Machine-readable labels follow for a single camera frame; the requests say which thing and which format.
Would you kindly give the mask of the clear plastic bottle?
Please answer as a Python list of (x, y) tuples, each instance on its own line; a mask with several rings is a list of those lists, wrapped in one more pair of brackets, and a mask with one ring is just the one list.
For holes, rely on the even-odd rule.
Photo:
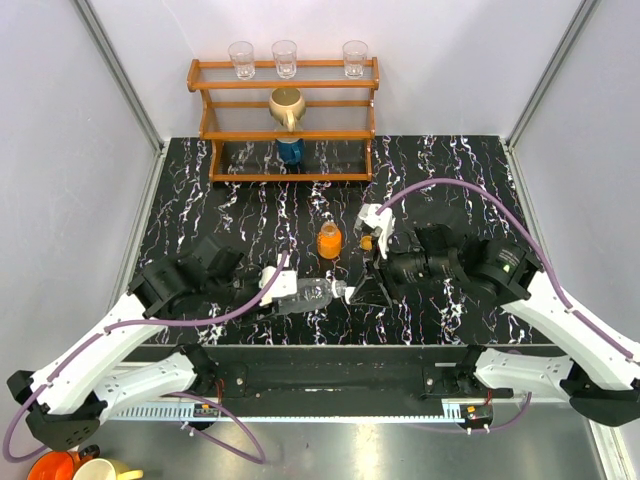
[(297, 281), (298, 291), (276, 303), (292, 303), (296, 313), (314, 312), (326, 308), (334, 299), (344, 295), (347, 283), (342, 280), (329, 281), (325, 278), (302, 278)]

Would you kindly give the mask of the white blue bottle cap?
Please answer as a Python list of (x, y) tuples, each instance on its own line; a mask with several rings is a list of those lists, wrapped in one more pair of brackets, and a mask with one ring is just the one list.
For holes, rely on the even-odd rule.
[(347, 304), (352, 305), (354, 303), (355, 291), (356, 291), (356, 288), (353, 286), (349, 286), (345, 288), (344, 299)]

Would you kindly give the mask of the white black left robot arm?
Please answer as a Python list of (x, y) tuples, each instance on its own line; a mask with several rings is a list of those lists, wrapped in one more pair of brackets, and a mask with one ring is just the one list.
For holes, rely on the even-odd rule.
[(113, 370), (147, 339), (190, 325), (185, 316), (200, 303), (233, 305), (227, 314), (193, 322), (222, 324), (279, 297), (280, 286), (295, 282), (287, 251), (275, 266), (247, 277), (237, 273), (242, 258), (242, 252), (209, 235), (190, 250), (150, 262), (73, 347), (39, 370), (12, 374), (7, 386), (20, 407), (3, 440), (5, 458), (18, 460), (10, 443), (19, 421), (43, 448), (62, 452), (86, 441), (123, 410), (165, 395), (203, 396), (215, 390), (221, 379), (216, 363), (195, 344), (125, 374)]

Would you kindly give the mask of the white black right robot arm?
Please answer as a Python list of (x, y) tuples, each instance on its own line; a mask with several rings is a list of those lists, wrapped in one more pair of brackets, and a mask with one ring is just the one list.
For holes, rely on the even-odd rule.
[(428, 397), (490, 397), (496, 390), (525, 391), (566, 401), (582, 416), (618, 427), (639, 417), (639, 345), (604, 321), (580, 312), (555, 287), (549, 268), (506, 239), (472, 238), (454, 224), (415, 228), (418, 240), (394, 252), (394, 216), (365, 204), (356, 228), (372, 250), (365, 271), (347, 289), (351, 305), (392, 307), (408, 286), (449, 280), (464, 293), (513, 314), (543, 333), (562, 355), (528, 356), (471, 345), (440, 376), (424, 377)]

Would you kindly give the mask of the orange bottle cap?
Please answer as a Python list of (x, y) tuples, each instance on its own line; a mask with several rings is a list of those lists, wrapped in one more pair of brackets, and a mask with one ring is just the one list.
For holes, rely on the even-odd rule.
[(372, 237), (365, 235), (360, 239), (360, 247), (365, 251), (371, 251), (374, 247)]

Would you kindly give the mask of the orange juice bottle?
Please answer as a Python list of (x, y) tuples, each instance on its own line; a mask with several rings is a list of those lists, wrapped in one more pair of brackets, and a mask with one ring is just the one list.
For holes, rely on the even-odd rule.
[(317, 237), (318, 254), (327, 260), (333, 260), (340, 255), (342, 249), (342, 233), (332, 221), (326, 221), (321, 226)]

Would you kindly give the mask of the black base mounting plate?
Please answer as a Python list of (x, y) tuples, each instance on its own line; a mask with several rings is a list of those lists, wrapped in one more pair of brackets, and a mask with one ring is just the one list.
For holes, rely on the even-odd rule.
[(447, 398), (511, 400), (454, 367), (463, 346), (257, 346), (205, 350), (212, 364), (188, 393), (221, 400), (239, 417), (391, 417), (436, 414)]

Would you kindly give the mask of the blue mug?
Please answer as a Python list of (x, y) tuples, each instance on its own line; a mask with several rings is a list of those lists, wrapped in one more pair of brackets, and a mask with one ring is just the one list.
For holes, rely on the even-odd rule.
[(284, 164), (299, 165), (302, 162), (305, 152), (303, 139), (277, 139), (276, 146), (278, 155)]

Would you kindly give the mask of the wooden shelf rack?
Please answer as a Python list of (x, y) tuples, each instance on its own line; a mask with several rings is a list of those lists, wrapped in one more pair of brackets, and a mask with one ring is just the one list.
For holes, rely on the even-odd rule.
[[(372, 143), (376, 134), (375, 95), (380, 87), (376, 57), (364, 61), (363, 74), (349, 78), (341, 60), (299, 60), (296, 74), (281, 78), (273, 60), (255, 63), (249, 80), (237, 77), (229, 61), (191, 61), (186, 80), (202, 99), (199, 136), (213, 144), (209, 169), (211, 182), (356, 181), (373, 178)], [(287, 111), (270, 108), (271, 92), (297, 89), (306, 110), (302, 125), (290, 132), (284, 121), (294, 118), (297, 107)], [(360, 141), (362, 171), (348, 173), (231, 173), (223, 167), (228, 143), (271, 142), (286, 138), (305, 141)]]

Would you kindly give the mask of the yellow mug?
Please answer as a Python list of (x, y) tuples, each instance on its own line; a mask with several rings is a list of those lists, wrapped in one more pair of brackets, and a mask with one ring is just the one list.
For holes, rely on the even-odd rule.
[(140, 469), (132, 469), (114, 459), (97, 458), (83, 464), (73, 480), (138, 480), (144, 477)]

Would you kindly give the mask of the right drinking glass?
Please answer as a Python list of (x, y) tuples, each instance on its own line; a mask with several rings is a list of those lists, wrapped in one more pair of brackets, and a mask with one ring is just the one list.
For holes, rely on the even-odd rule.
[(350, 40), (343, 44), (344, 73), (348, 79), (359, 79), (364, 75), (368, 45), (360, 40)]

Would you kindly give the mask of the drinking glass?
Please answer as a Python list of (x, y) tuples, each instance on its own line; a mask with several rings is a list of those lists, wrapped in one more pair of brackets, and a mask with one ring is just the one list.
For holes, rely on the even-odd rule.
[(297, 44), (292, 40), (279, 40), (271, 46), (277, 75), (291, 79), (297, 72)]
[(250, 80), (255, 75), (254, 48), (248, 41), (236, 41), (228, 47), (228, 54), (240, 80)]
[(364, 75), (368, 45), (360, 40), (350, 40), (343, 44), (344, 73), (348, 79), (359, 79)]

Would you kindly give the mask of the middle drinking glass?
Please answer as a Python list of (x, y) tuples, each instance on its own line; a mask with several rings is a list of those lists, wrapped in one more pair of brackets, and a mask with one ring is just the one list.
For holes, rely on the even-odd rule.
[(292, 40), (279, 40), (271, 46), (277, 75), (291, 79), (297, 72), (297, 44)]

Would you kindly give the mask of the left drinking glass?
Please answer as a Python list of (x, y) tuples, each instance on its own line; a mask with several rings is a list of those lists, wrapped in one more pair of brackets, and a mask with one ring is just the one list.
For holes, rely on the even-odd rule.
[(255, 75), (254, 48), (248, 41), (236, 41), (228, 47), (228, 54), (240, 80), (250, 80)]

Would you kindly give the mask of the orange mug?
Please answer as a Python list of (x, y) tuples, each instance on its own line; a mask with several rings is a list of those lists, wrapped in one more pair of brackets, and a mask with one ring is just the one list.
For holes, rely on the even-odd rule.
[(98, 458), (101, 450), (93, 444), (81, 450), (49, 452), (31, 467), (28, 480), (71, 480), (81, 466)]

